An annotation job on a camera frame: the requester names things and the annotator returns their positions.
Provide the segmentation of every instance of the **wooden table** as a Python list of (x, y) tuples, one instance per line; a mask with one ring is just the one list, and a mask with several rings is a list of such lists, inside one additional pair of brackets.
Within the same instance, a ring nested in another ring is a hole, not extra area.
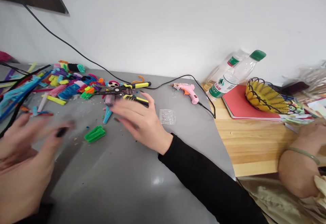
[(222, 99), (215, 101), (214, 106), (215, 124), (230, 155), (235, 176), (277, 172), (281, 153), (297, 134), (282, 122), (232, 119)]

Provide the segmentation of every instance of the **jade bangle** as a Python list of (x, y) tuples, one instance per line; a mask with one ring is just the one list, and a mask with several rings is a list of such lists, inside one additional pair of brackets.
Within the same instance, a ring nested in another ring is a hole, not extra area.
[(315, 163), (316, 163), (317, 165), (320, 164), (319, 159), (317, 159), (317, 158), (316, 158), (315, 156), (313, 156), (312, 154), (309, 154), (307, 151), (304, 151), (304, 150), (302, 150), (302, 149), (298, 149), (298, 148), (294, 148), (294, 147), (288, 147), (286, 150), (292, 150), (292, 151), (298, 152), (298, 153), (300, 153), (300, 154), (303, 154), (303, 155), (305, 155), (305, 156), (311, 158), (313, 161), (315, 161)]

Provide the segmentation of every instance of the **left hand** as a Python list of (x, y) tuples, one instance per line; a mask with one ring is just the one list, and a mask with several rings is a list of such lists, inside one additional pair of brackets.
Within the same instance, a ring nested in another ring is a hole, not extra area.
[(37, 212), (49, 184), (54, 157), (62, 136), (72, 125), (53, 128), (38, 153), (32, 144), (39, 139), (47, 119), (29, 123), (29, 115), (20, 116), (0, 140), (0, 223), (15, 223)]

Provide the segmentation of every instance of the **pink glue gun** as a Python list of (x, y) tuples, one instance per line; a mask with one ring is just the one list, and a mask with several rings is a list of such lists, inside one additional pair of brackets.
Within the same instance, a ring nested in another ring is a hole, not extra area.
[(199, 102), (199, 98), (194, 92), (195, 86), (193, 84), (174, 83), (169, 84), (169, 86), (173, 86), (175, 89), (182, 89), (184, 91), (184, 95), (190, 96), (192, 104), (197, 104)]

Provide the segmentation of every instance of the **gray table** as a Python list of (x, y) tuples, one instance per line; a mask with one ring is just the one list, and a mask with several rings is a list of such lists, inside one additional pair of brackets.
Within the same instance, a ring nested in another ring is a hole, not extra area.
[[(20, 65), (27, 70), (28, 66)], [(1, 67), (0, 78), (9, 69)], [(113, 77), (102, 70), (87, 70), (106, 81)], [(116, 76), (138, 80), (137, 74), (115, 72)], [(171, 80), (168, 77), (143, 75), (152, 87)], [(194, 83), (190, 79), (178, 82)], [(199, 105), (193, 105), (183, 91), (170, 86), (147, 90), (156, 111), (172, 109), (176, 124), (164, 125), (168, 132), (203, 153), (229, 176), (235, 178), (230, 157), (216, 129), (214, 119)], [(200, 101), (209, 108), (203, 92), (196, 87)], [(30, 96), (29, 107), (39, 105), (41, 94)], [(157, 153), (136, 142), (113, 116), (103, 125), (105, 111), (101, 96), (90, 100), (69, 100), (65, 106), (48, 101), (46, 110), (54, 119), (72, 116), (76, 129), (67, 135), (58, 152), (56, 166), (45, 200), (56, 203), (50, 223), (217, 223), (215, 217), (187, 190), (158, 159)], [(8, 120), (0, 125), (3, 129)], [(84, 135), (103, 125), (106, 136), (88, 144)], [(39, 149), (42, 142), (35, 145)]]

